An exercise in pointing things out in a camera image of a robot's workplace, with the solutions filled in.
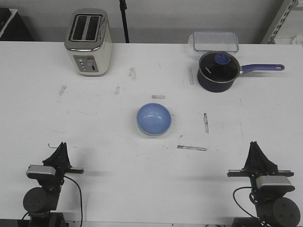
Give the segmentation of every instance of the saucepan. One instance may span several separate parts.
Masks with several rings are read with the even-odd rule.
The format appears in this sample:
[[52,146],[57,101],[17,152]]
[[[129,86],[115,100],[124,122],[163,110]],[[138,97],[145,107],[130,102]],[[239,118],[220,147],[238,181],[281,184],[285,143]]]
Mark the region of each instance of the saucepan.
[[256,70],[284,70],[281,64],[252,64],[240,66],[235,57],[226,52],[212,51],[204,54],[199,61],[198,81],[211,92],[229,89],[235,79],[243,73]]

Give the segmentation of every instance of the white table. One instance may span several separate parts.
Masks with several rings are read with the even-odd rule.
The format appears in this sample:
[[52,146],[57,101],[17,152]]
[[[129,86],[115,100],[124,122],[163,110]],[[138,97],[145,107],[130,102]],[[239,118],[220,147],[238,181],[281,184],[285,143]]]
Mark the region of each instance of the white table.
[[[244,74],[211,93],[196,79],[200,54],[185,44],[114,44],[109,71],[92,78],[75,72],[63,43],[0,43],[0,218],[23,216],[23,197],[38,186],[27,167],[41,165],[54,152],[48,143],[62,141],[71,164],[85,169],[68,174],[82,188],[85,221],[231,224],[246,216],[232,192],[250,182],[226,173],[243,168],[251,141],[280,170],[294,171],[296,190],[286,197],[302,211],[302,46],[240,45],[234,56],[241,65],[285,70]],[[137,110],[149,102],[172,115],[160,137],[136,125]],[[248,194],[237,198],[255,214]],[[73,183],[65,181],[57,210],[80,219]]]

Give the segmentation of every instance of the blue bowl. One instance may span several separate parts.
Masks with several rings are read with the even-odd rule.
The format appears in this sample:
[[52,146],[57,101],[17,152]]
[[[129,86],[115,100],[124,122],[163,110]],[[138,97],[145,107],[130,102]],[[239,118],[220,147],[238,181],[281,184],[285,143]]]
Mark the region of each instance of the blue bowl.
[[148,103],[137,113],[139,129],[147,135],[159,136],[165,133],[171,123],[169,111],[158,103]]

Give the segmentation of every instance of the black pole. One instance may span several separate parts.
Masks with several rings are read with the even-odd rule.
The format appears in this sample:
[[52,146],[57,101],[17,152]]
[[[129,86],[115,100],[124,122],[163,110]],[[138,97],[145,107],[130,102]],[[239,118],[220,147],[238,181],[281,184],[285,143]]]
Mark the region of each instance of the black pole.
[[122,22],[123,22],[125,42],[128,44],[129,38],[128,38],[127,22],[126,22],[126,15],[125,15],[126,9],[127,9],[127,6],[126,6],[125,0],[120,0],[120,10],[121,10],[121,16],[122,16]]

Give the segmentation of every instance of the purple handle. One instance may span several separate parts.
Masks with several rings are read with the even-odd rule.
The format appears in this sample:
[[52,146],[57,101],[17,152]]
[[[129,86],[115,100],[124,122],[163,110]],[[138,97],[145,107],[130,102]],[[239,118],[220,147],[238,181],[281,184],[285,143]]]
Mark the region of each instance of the purple handle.
[[284,70],[284,65],[274,65],[274,64],[252,64],[252,65],[243,65],[242,73],[247,73],[256,70],[274,70],[282,71]]

